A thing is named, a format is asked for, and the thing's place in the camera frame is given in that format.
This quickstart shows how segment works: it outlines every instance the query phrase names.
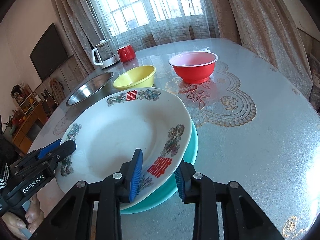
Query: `human hand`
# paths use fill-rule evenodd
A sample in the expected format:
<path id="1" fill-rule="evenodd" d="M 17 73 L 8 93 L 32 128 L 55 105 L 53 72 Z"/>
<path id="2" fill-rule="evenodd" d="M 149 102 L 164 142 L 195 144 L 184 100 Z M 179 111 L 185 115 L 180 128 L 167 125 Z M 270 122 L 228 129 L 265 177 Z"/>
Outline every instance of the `human hand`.
<path id="1" fill-rule="evenodd" d="M 11 212 L 7 212 L 2 216 L 4 223 L 8 229 L 18 238 L 27 239 L 24 234 L 20 232 L 20 228 L 26 228 L 25 223 Z M 30 198 L 30 207 L 26 212 L 26 220 L 29 222 L 28 230 L 33 234 L 39 225 L 44 220 L 44 213 L 40 209 L 40 202 L 37 195 Z"/>

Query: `white ceramic plate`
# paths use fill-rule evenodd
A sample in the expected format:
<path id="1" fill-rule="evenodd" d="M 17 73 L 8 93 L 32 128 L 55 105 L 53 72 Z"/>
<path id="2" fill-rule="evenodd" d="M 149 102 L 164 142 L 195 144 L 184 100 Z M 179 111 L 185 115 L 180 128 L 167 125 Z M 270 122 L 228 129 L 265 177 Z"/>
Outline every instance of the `white ceramic plate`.
<path id="1" fill-rule="evenodd" d="M 138 195 L 128 208 L 159 188 L 179 166 L 191 136 L 191 118 L 177 96 L 158 88 L 125 90 L 85 110 L 62 137 L 76 151 L 59 164 L 56 180 L 68 192 L 118 172 L 136 148 L 143 151 Z"/>

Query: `red plastic bowl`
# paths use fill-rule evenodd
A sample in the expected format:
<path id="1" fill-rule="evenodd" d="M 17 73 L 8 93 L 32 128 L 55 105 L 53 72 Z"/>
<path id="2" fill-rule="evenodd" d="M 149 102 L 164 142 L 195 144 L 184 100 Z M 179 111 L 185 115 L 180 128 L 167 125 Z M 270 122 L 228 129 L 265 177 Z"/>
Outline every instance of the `red plastic bowl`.
<path id="1" fill-rule="evenodd" d="M 218 56 L 206 51 L 185 52 L 172 57 L 169 64 L 176 74 L 189 84 L 201 84 L 209 80 Z"/>

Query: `yellow bowl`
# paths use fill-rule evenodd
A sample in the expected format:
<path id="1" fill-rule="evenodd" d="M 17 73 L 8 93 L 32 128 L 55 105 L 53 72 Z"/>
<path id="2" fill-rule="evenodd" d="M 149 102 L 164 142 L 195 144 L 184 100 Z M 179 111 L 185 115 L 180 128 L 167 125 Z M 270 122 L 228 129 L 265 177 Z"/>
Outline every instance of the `yellow bowl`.
<path id="1" fill-rule="evenodd" d="M 113 82 L 113 87 L 119 90 L 152 87 L 155 81 L 155 72 L 156 68 L 151 65 L 130 69 L 117 77 Z"/>

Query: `teal plate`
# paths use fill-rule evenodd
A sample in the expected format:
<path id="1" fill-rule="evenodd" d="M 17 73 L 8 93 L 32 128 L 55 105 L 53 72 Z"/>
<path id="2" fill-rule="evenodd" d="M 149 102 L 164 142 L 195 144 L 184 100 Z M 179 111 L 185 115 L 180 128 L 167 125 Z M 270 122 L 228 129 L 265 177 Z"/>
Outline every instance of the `teal plate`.
<path id="1" fill-rule="evenodd" d="M 197 152 L 198 152 L 198 134 L 193 121 L 191 138 L 188 144 L 188 147 L 184 153 L 183 160 L 188 163 L 195 164 Z M 177 191 L 177 184 L 174 174 L 172 174 L 169 179 L 157 190 L 151 193 L 141 202 L 135 204 L 132 207 L 121 210 L 121 214 L 134 214 L 146 211 L 148 209 L 154 208 L 157 205 L 160 205 L 168 198 L 170 198 Z"/>

